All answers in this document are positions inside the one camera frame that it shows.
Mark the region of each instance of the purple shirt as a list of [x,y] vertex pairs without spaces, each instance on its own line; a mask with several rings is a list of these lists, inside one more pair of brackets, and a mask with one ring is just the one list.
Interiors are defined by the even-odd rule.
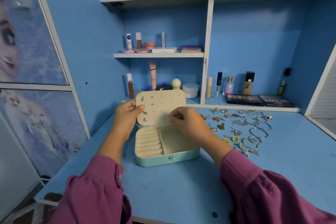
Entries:
[[[81,176],[70,176],[49,224],[132,224],[131,204],[113,159],[94,156]],[[222,160],[220,179],[231,195],[232,223],[336,223],[336,216],[314,207],[282,175],[253,164],[237,150]]]

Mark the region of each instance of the jewelry box lid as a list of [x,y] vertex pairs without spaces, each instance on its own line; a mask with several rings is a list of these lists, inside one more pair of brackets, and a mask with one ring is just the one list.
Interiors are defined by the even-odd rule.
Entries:
[[182,90],[142,91],[135,98],[136,105],[145,105],[137,117],[141,126],[168,124],[168,114],[177,107],[187,106]]

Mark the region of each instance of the blue desk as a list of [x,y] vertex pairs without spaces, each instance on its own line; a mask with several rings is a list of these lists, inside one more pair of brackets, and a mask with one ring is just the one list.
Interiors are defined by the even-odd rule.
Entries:
[[[214,116],[206,108],[196,109],[203,115]],[[273,129],[260,145],[260,156],[250,154],[250,160],[263,169],[284,175],[305,199],[336,214],[336,142],[299,113],[265,113],[273,116],[269,121]],[[113,116],[36,195],[37,201],[48,192],[64,193],[66,179],[82,173],[109,132],[112,120]],[[218,124],[213,120],[208,122],[213,126]],[[232,136],[230,125],[231,119],[226,119],[225,130],[217,134]],[[234,127],[243,132],[242,136],[248,136],[252,125]],[[134,145],[133,133],[123,151],[122,183],[135,217],[177,224],[229,223],[230,200],[205,151],[201,150],[195,160],[140,167],[135,162]]]

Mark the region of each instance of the gold perfume cap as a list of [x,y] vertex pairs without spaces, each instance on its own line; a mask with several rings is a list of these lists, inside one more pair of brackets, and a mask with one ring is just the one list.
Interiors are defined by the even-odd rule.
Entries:
[[228,77],[227,77],[227,82],[228,82],[228,83],[232,83],[232,79],[233,79],[233,76],[228,76]]

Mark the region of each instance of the teal jewelry box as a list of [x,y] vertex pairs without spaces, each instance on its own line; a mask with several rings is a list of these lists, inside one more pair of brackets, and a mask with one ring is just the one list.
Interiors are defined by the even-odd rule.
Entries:
[[139,125],[145,127],[135,135],[135,156],[139,165],[150,167],[198,157],[199,146],[168,120],[172,110],[187,105],[182,90],[144,91],[137,94],[135,101],[137,106],[145,105],[137,117]]

